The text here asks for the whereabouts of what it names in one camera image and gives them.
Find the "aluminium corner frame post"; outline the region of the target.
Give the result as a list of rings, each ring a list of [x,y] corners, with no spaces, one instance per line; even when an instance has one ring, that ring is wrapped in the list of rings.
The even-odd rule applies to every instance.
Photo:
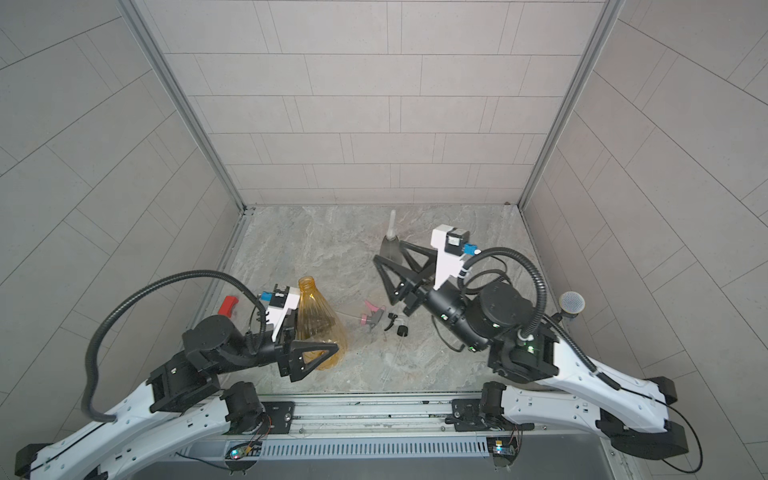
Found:
[[[537,161],[534,164],[531,176],[527,181],[517,204],[521,212],[524,212],[532,200],[546,166],[557,146],[557,142],[567,126],[568,120],[578,103],[579,97],[587,84],[589,76],[597,63],[600,53],[608,40],[623,5],[624,1],[622,0],[608,0],[604,2],[595,27],[589,37],[585,51],[580,58],[561,106],[557,111],[550,131],[547,134],[539,156],[537,157]]]
[[[228,192],[235,206],[241,213],[248,207],[238,192],[230,175],[226,171],[220,156],[216,152],[208,134],[204,131],[203,124],[192,108],[187,95],[183,92],[171,66],[166,60],[159,44],[156,42],[148,28],[143,15],[138,9],[137,3],[131,0],[117,0],[118,10],[127,23],[128,29],[138,43],[140,49],[153,68],[158,80],[176,108],[182,122],[188,129],[193,140],[210,163],[225,190]]]

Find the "red spray nozzle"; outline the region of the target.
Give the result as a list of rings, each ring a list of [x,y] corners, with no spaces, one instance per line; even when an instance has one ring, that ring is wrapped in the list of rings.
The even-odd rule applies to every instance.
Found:
[[[217,314],[231,319],[238,303],[239,298],[237,296],[227,295],[220,304]]]

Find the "pink spray nozzle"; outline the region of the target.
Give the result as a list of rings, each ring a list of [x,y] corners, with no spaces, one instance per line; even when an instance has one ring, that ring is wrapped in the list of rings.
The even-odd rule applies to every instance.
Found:
[[[385,316],[386,308],[383,306],[375,305],[369,300],[365,300],[364,305],[366,311],[360,316],[360,324],[362,326],[367,326],[370,329],[373,329]]]

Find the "aluminium corner frame post left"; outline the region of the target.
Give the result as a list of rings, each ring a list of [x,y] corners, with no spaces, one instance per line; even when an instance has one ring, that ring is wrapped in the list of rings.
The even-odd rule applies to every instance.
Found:
[[[193,140],[210,163],[225,190],[228,192],[235,206],[241,213],[248,207],[238,192],[230,175],[226,171],[220,156],[216,152],[208,134],[204,131],[203,124],[192,108],[187,95],[183,92],[171,66],[166,60],[159,44],[156,42],[148,28],[143,15],[138,9],[137,3],[131,0],[117,0],[118,10],[127,23],[128,29],[138,43],[140,49],[153,68],[158,80],[176,108],[182,122],[188,129]]]

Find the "black spray nozzle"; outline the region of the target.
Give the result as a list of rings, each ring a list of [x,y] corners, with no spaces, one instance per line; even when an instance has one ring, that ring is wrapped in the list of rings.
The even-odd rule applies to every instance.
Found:
[[[389,320],[388,324],[384,328],[385,332],[394,332],[399,337],[407,337],[409,335],[409,327],[407,323],[407,317],[395,312],[389,312],[387,314]]]

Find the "aluminium corner frame post right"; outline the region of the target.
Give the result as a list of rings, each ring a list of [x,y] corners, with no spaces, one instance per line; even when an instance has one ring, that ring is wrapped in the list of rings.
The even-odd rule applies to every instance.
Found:
[[[580,58],[561,106],[557,111],[550,131],[547,134],[539,156],[537,157],[537,161],[534,164],[531,176],[527,181],[517,204],[521,212],[524,212],[532,200],[546,166],[557,146],[557,142],[567,126],[568,120],[578,103],[579,97],[587,84],[589,76],[597,63],[600,53],[608,40],[623,5],[624,1],[622,0],[608,0],[604,2],[595,27],[589,37],[585,51]]]

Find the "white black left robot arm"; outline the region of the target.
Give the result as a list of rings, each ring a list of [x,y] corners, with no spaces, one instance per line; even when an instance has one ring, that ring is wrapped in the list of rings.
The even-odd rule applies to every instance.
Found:
[[[183,348],[155,369],[107,414],[50,444],[29,444],[16,454],[23,479],[119,479],[209,435],[260,434],[270,417],[251,382],[222,388],[219,377],[277,364],[296,382],[339,350],[335,343],[296,340],[249,342],[226,316],[204,319],[183,336]]]

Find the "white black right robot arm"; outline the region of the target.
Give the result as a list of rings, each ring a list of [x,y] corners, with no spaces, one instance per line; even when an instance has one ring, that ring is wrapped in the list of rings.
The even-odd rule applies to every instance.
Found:
[[[404,242],[404,259],[373,264],[391,304],[430,314],[458,352],[486,352],[499,381],[481,391],[477,422],[510,430],[549,423],[594,433],[622,453],[667,461],[688,453],[687,420],[674,422],[677,391],[666,377],[639,379],[589,357],[564,329],[583,309],[568,294],[546,312],[547,285],[535,264],[507,247],[480,250],[464,230],[443,225],[429,248]]]

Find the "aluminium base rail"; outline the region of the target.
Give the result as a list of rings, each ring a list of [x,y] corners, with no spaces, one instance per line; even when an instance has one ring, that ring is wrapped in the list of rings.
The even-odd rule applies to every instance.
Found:
[[[124,474],[157,461],[201,461],[244,471],[259,461],[491,458],[506,466],[537,435],[597,433],[599,407],[574,395],[509,387],[499,420],[477,392],[275,397],[271,433],[213,432],[212,417],[191,420],[169,440],[137,440],[120,454]]]

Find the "clear grey spray bottle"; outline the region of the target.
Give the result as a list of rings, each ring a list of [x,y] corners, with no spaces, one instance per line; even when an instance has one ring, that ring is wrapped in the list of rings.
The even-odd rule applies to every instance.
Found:
[[[402,265],[404,257],[400,250],[400,240],[397,235],[385,236],[381,242],[379,255],[391,260],[392,262]]]

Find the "orange translucent spray bottle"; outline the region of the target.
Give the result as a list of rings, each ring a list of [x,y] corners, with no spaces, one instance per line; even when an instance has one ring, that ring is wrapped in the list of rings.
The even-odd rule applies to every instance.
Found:
[[[302,341],[337,344],[339,350],[318,367],[321,371],[331,370],[340,363],[348,350],[346,331],[330,303],[317,288],[313,277],[302,277],[298,287],[300,299],[297,338]]]

